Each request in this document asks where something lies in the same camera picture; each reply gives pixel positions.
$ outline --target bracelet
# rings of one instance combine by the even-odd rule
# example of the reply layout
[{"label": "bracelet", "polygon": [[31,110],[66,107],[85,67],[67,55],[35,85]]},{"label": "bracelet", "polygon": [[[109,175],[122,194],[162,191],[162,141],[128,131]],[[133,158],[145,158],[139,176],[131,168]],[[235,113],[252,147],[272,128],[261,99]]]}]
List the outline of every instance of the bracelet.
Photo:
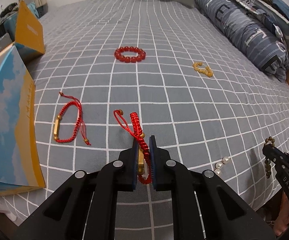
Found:
[{"label": "bracelet", "polygon": [[[135,52],[138,55],[136,57],[130,57],[130,56],[123,56],[121,55],[122,52],[125,51],[131,51],[131,52]],[[136,63],[136,62],[140,62],[142,60],[145,59],[146,53],[143,49],[139,49],[137,47],[120,47],[118,49],[115,50],[115,57],[116,59],[118,59],[121,62],[126,62],[126,63]]]}]

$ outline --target blue and yellow box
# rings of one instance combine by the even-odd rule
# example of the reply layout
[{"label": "blue and yellow box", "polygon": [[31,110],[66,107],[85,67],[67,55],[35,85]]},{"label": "blue and yellow box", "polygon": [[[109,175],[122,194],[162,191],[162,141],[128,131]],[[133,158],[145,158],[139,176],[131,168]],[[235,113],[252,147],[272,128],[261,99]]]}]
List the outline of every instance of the blue and yellow box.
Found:
[{"label": "blue and yellow box", "polygon": [[45,54],[43,27],[23,0],[19,11],[9,16],[3,25],[24,63]]},{"label": "blue and yellow box", "polygon": [[16,46],[0,52],[0,195],[45,187],[35,141],[35,84]]}]

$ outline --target silver screw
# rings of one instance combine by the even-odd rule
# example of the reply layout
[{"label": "silver screw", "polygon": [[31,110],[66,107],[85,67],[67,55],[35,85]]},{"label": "silver screw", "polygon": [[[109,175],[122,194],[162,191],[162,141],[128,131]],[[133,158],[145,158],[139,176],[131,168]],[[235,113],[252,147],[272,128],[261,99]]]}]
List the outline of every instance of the silver screw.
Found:
[{"label": "silver screw", "polygon": [[206,170],[203,173],[207,178],[212,178],[214,176],[214,173],[211,170]]},{"label": "silver screw", "polygon": [[173,166],[175,166],[175,161],[174,160],[167,160],[166,165],[169,167],[173,167]]},{"label": "silver screw", "polygon": [[121,167],[123,165],[123,162],[122,161],[115,161],[114,162],[114,166],[115,167]]},{"label": "silver screw", "polygon": [[75,177],[76,177],[77,179],[83,178],[83,177],[84,177],[84,172],[83,172],[83,171],[77,171],[77,172],[75,173]]}]

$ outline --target red braided bracelet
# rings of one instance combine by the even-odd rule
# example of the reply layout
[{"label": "red braided bracelet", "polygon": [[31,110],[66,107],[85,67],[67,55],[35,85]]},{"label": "red braided bracelet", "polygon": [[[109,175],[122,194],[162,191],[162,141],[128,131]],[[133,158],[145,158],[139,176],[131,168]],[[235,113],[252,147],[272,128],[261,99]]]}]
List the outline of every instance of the red braided bracelet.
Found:
[{"label": "red braided bracelet", "polygon": [[[126,126],[123,126],[123,124],[118,119],[117,115],[123,120],[123,122],[125,123]],[[148,166],[149,175],[145,179],[144,177],[142,177],[142,175],[138,174],[138,179],[142,184],[149,184],[149,183],[151,183],[150,152],[149,152],[149,147],[144,140],[144,133],[142,132],[142,128],[140,126],[138,114],[136,112],[133,112],[130,114],[130,118],[131,118],[131,122],[132,122],[132,126],[133,126],[133,132],[131,131],[130,127],[128,126],[126,120],[122,117],[122,115],[123,115],[122,110],[120,110],[120,109],[114,110],[114,116],[115,116],[116,120],[118,121],[118,123],[121,125],[121,127],[124,130],[129,132],[137,140],[140,148],[143,150],[143,155],[144,155],[144,159],[145,159],[147,166]]]},{"label": "red braided bracelet", "polygon": [[[87,139],[87,131],[86,131],[86,125],[83,121],[83,107],[80,103],[80,101],[75,98],[75,97],[72,97],[72,96],[66,96],[64,95],[62,92],[59,92],[60,96],[62,97],[65,97],[65,98],[70,98],[70,99],[73,99],[73,101],[70,101],[68,103],[66,103],[64,105],[64,107],[62,108],[62,110],[60,111],[60,113],[57,115],[57,118],[55,120],[55,128],[54,128],[54,131],[53,131],[53,135],[54,135],[54,140],[58,143],[66,143],[66,142],[72,142],[76,136],[77,136],[77,132],[78,132],[78,129],[80,127],[80,132],[81,132],[81,135],[83,137],[83,141],[87,144],[87,145],[91,145],[89,143],[89,140]],[[74,128],[74,133],[73,135],[68,138],[68,139],[64,139],[64,140],[59,140],[59,127],[60,127],[60,121],[62,120],[62,116],[63,114],[66,112],[66,110],[70,107],[70,106],[76,106],[78,108],[78,119],[77,119],[77,122],[76,122],[76,125],[75,125],[75,128]]]},{"label": "red braided bracelet", "polygon": [[[130,57],[130,56],[123,56],[121,55],[122,52],[125,51],[131,51],[131,52],[135,52],[138,55],[136,57]],[[146,53],[143,49],[139,49],[137,47],[120,47],[119,49],[115,50],[115,57],[116,59],[120,60],[121,62],[126,62],[126,63],[136,63],[136,62],[140,62],[141,60],[144,60],[146,56]]]}]

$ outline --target red bead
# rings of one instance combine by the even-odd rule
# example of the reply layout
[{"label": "red bead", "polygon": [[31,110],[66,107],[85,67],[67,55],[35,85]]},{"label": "red bead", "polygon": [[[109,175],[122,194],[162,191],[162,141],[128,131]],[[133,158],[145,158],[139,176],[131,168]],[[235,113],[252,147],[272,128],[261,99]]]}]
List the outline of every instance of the red bead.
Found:
[{"label": "red bead", "polygon": [[119,60],[120,60],[121,62],[124,62],[124,61],[125,61],[125,58],[126,58],[126,57],[123,56],[123,55],[120,55],[120,56],[119,56]]}]

